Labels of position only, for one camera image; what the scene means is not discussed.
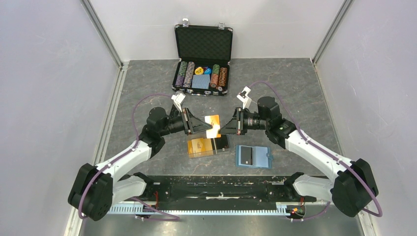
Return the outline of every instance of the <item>black foam lining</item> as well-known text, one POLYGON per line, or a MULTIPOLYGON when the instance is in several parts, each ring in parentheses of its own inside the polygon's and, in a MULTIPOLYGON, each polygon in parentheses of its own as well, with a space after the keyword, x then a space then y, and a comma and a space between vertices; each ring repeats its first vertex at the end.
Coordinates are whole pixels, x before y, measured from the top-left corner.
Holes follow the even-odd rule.
POLYGON ((178 26, 175 32, 180 58, 230 61, 233 36, 231 28, 178 26))

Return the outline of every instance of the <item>wall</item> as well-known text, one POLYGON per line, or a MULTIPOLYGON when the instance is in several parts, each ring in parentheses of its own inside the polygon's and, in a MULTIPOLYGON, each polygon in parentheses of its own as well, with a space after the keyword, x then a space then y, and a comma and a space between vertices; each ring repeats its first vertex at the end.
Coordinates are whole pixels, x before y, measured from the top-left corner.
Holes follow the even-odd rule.
POLYGON ((417 2, 355 1, 318 63, 347 157, 372 166, 381 235, 415 235, 417 2))
POLYGON ((233 58, 312 58, 343 0, 91 0, 122 60, 177 59, 174 25, 226 23, 233 58))
POLYGON ((0 235, 59 236, 118 68, 78 0, 0 1, 0 235))

